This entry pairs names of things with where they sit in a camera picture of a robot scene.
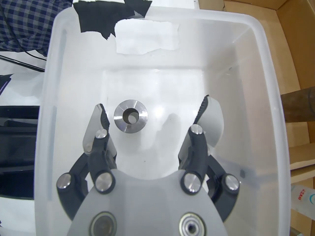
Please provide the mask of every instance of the black tape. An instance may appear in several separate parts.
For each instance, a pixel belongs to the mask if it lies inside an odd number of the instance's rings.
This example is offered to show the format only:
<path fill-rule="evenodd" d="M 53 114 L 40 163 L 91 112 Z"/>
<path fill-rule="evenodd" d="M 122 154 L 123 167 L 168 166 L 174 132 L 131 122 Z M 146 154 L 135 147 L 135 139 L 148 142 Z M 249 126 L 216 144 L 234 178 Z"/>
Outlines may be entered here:
<path fill-rule="evenodd" d="M 73 4 L 76 10 L 81 32 L 97 31 L 105 39 L 110 34 L 115 37 L 115 25 L 122 19 L 135 16 L 135 11 L 145 17 L 152 1 L 124 0 L 125 3 L 114 1 L 79 1 Z"/>

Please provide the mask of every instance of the metal ring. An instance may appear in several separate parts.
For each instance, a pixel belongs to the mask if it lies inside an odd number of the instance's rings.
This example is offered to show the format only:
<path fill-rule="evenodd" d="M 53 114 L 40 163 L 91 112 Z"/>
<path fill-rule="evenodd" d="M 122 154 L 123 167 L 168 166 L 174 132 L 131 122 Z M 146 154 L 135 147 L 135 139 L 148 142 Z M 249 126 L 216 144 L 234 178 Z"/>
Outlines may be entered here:
<path fill-rule="evenodd" d="M 135 123 L 128 120 L 132 113 L 139 115 Z M 120 103 L 114 112 L 114 121 L 118 129 L 124 133 L 136 133 L 145 127 L 148 121 L 148 111 L 145 106 L 137 100 L 126 100 Z"/>
<path fill-rule="evenodd" d="M 114 236 L 116 231 L 116 219 L 109 212 L 101 212 L 96 215 L 90 225 L 91 236 Z"/>
<path fill-rule="evenodd" d="M 197 214 L 187 213 L 180 219 L 179 232 L 181 236 L 205 236 L 205 224 Z"/>

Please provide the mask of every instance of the white paper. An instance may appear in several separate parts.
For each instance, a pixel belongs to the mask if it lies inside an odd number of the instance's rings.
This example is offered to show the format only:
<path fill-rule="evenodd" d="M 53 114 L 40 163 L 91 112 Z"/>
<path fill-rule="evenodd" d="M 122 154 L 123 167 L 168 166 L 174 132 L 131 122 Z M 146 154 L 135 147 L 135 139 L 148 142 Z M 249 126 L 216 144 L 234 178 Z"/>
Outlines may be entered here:
<path fill-rule="evenodd" d="M 10 78 L 11 81 L 0 95 L 0 106 L 40 105 L 44 73 L 19 73 L 11 75 Z"/>
<path fill-rule="evenodd" d="M 156 49 L 179 48 L 178 24 L 145 19 L 124 19 L 115 26 L 116 52 L 143 55 Z"/>

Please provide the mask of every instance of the plastic bottle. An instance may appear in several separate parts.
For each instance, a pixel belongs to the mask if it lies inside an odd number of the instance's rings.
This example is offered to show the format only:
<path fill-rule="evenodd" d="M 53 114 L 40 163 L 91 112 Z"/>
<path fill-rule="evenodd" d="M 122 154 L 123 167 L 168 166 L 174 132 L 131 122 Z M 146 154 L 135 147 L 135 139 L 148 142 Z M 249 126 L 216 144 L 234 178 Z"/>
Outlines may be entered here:
<path fill-rule="evenodd" d="M 302 185 L 292 185 L 291 208 L 315 220 L 315 190 Z"/>

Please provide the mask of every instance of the metal pin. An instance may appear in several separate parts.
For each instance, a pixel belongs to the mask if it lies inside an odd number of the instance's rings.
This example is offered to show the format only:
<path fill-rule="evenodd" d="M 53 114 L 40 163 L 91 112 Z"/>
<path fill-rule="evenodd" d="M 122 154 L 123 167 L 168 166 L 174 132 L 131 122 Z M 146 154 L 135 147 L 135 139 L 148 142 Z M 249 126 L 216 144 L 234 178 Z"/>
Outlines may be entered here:
<path fill-rule="evenodd" d="M 227 175 L 225 178 L 225 184 L 227 185 L 227 187 L 234 191 L 237 190 L 239 188 L 239 181 L 238 179 L 233 176 L 233 175 Z"/>
<path fill-rule="evenodd" d="M 113 183 L 113 177 L 110 173 L 105 172 L 100 174 L 95 181 L 95 188 L 99 192 L 105 192 L 108 190 Z"/>
<path fill-rule="evenodd" d="M 193 124 L 190 126 L 190 129 L 191 131 L 194 133 L 194 134 L 197 134 L 197 135 L 200 135 L 203 133 L 203 129 L 200 125 L 198 124 Z"/>
<path fill-rule="evenodd" d="M 192 173 L 187 173 L 184 177 L 184 185 L 189 192 L 198 192 L 201 188 L 199 178 Z"/>
<path fill-rule="evenodd" d="M 107 130 L 105 130 L 105 129 L 100 129 L 95 134 L 95 138 L 97 138 L 97 139 L 103 139 L 106 136 L 107 136 Z"/>
<path fill-rule="evenodd" d="M 57 180 L 59 189 L 66 189 L 71 183 L 71 175 L 69 173 L 62 174 Z"/>

